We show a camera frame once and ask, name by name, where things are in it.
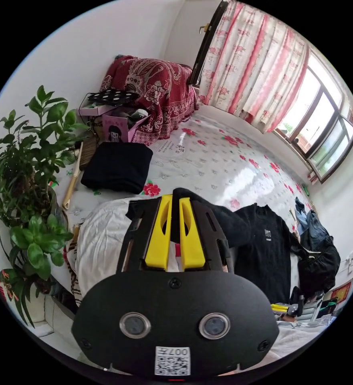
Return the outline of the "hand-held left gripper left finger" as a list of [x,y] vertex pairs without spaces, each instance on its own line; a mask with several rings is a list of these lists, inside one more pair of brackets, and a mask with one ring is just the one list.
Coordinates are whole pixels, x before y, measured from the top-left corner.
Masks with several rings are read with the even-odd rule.
[[150,269],[166,270],[171,235],[172,195],[163,195],[156,201],[155,219],[145,255],[145,264]]

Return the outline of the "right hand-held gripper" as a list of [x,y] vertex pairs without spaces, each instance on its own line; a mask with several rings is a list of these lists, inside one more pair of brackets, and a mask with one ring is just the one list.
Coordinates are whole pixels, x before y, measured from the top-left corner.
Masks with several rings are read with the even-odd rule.
[[299,287],[295,286],[292,290],[289,305],[271,304],[274,315],[301,316],[303,313],[304,295]]

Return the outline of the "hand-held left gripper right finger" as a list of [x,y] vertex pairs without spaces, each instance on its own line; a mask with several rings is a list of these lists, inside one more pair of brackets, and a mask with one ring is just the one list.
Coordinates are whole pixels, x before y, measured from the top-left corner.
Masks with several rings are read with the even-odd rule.
[[206,259],[190,199],[179,200],[179,233],[182,269],[202,269]]

